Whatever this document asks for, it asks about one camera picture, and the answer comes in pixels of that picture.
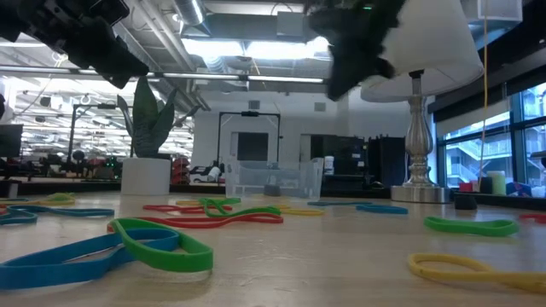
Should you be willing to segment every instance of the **white lamp shade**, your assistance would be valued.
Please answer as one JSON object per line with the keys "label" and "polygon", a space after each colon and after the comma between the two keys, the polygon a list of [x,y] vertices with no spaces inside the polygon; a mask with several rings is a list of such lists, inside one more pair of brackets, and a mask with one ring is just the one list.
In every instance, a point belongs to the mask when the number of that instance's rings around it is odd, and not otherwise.
{"label": "white lamp shade", "polygon": [[422,94],[434,96],[462,87],[484,71],[460,0],[407,0],[391,29],[382,58],[396,76],[379,76],[362,83],[365,101],[405,101],[412,96],[409,72],[424,69]]}

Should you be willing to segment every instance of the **clear plastic container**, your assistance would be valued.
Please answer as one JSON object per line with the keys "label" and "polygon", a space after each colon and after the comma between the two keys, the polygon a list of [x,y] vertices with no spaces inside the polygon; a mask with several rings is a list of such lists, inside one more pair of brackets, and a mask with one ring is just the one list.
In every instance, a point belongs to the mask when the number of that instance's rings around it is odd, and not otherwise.
{"label": "clear plastic container", "polygon": [[225,166],[227,197],[283,197],[313,201],[321,197],[324,159],[299,164],[297,170],[280,169],[277,162],[236,161]]}

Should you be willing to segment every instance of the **table surface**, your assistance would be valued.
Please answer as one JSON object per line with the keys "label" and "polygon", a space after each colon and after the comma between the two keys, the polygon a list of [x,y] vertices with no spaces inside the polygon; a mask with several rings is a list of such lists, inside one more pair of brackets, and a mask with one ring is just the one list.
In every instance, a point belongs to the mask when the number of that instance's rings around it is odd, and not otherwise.
{"label": "table surface", "polygon": [[[205,195],[78,194],[77,207],[113,208],[116,217],[165,217],[143,211],[142,206],[200,196]],[[546,305],[546,296],[497,284],[428,281],[412,275],[406,266],[411,253],[442,252],[475,258],[497,269],[546,271],[546,225],[522,223],[520,232],[507,238],[446,234],[423,226],[428,216],[481,221],[517,219],[530,211],[480,206],[476,212],[467,212],[455,211],[452,205],[372,201],[407,207],[409,215],[336,206],[325,208],[322,217],[285,216],[284,224],[232,223],[220,229],[186,229],[183,232],[214,249],[212,272],[172,273],[134,262],[97,281],[2,291],[0,300],[2,306],[59,307]],[[271,204],[254,200],[243,202],[242,207]],[[37,224],[2,226],[0,262],[103,235],[107,222],[107,218],[43,214]]]}

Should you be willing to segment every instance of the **lamp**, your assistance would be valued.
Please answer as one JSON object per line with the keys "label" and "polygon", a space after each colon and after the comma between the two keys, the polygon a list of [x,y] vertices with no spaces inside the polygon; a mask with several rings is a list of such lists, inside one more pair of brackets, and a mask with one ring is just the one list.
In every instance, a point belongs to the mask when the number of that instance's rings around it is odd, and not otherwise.
{"label": "lamp", "polygon": [[384,41],[382,58],[395,68],[392,79],[372,77],[362,84],[365,101],[408,101],[411,123],[405,140],[410,178],[392,187],[392,200],[442,203],[448,190],[430,180],[427,155],[433,139],[425,120],[425,98],[469,84],[483,66],[459,0],[407,0],[399,28]]}

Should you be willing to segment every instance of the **potted plant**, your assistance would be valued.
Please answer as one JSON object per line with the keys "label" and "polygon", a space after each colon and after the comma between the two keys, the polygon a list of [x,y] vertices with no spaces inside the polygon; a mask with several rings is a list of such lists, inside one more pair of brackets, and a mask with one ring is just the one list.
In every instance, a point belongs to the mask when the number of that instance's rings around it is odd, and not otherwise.
{"label": "potted plant", "polygon": [[127,132],[132,138],[137,158],[123,160],[121,193],[126,195],[167,195],[171,181],[171,161],[160,159],[159,150],[169,136],[172,127],[191,116],[198,107],[194,107],[173,125],[175,96],[173,90],[167,102],[157,101],[145,77],[136,84],[133,102],[133,118],[129,115],[127,102],[118,96]]}

